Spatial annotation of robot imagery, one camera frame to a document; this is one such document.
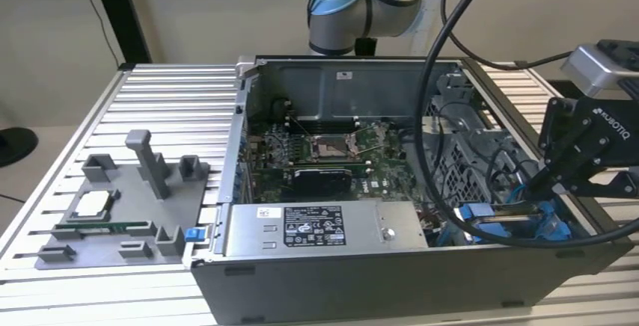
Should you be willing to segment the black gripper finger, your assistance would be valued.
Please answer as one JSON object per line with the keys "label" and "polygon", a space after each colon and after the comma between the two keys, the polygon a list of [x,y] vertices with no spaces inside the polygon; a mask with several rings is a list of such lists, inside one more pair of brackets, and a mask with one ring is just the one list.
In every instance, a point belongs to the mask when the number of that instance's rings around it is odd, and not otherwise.
{"label": "black gripper finger", "polygon": [[580,170],[568,179],[555,182],[551,191],[576,197],[636,197],[638,166]]}
{"label": "black gripper finger", "polygon": [[600,188],[590,182],[590,177],[603,170],[610,136],[595,120],[592,105],[583,99],[550,100],[539,147],[542,166],[527,183],[527,195],[592,197]]}

